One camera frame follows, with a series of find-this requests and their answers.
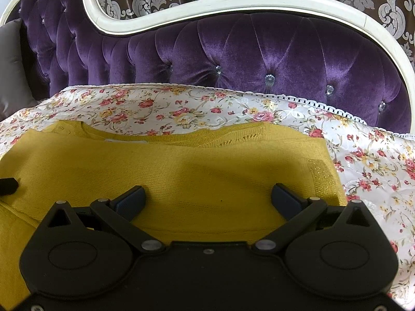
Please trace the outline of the mustard yellow knit sweater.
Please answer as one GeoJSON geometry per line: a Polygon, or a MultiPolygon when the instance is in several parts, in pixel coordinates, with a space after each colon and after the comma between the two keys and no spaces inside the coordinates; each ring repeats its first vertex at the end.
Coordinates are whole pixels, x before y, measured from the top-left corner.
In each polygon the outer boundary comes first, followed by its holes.
{"type": "Polygon", "coordinates": [[[19,257],[59,200],[87,206],[140,185],[147,194],[133,223],[162,242],[253,243],[283,224],[275,184],[298,197],[346,203],[326,142],[269,122],[169,136],[121,136],[61,121],[17,137],[1,158],[15,194],[1,199],[1,305],[28,294],[19,257]]]}

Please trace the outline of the floral quilted bedspread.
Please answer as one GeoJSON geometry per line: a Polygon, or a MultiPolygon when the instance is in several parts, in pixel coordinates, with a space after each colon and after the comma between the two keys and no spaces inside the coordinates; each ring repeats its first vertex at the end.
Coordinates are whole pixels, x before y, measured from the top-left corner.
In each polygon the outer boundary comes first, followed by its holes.
{"type": "Polygon", "coordinates": [[[174,84],[69,86],[1,122],[1,152],[29,129],[73,120],[109,138],[178,137],[200,129],[269,122],[323,138],[349,199],[374,214],[399,258],[390,293],[414,307],[414,137],[331,106],[285,95],[174,84]]]}

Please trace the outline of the grey satin pillow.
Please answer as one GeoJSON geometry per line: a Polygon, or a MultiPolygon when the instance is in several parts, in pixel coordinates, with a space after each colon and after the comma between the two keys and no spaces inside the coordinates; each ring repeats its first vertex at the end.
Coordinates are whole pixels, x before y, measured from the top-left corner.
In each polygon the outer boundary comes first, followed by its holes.
{"type": "Polygon", "coordinates": [[[20,45],[21,19],[1,26],[1,121],[24,108],[39,104],[28,85],[20,45]]]}

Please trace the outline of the purple tufted white-framed headboard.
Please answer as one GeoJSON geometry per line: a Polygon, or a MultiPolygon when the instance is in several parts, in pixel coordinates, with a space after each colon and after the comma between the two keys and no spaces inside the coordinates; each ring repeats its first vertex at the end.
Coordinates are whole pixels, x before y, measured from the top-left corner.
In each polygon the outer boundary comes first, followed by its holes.
{"type": "Polygon", "coordinates": [[[409,133],[409,92],[372,39],[321,17],[225,13],[116,37],[82,0],[20,0],[23,71],[36,99],[67,86],[179,83],[314,100],[409,133]]]}

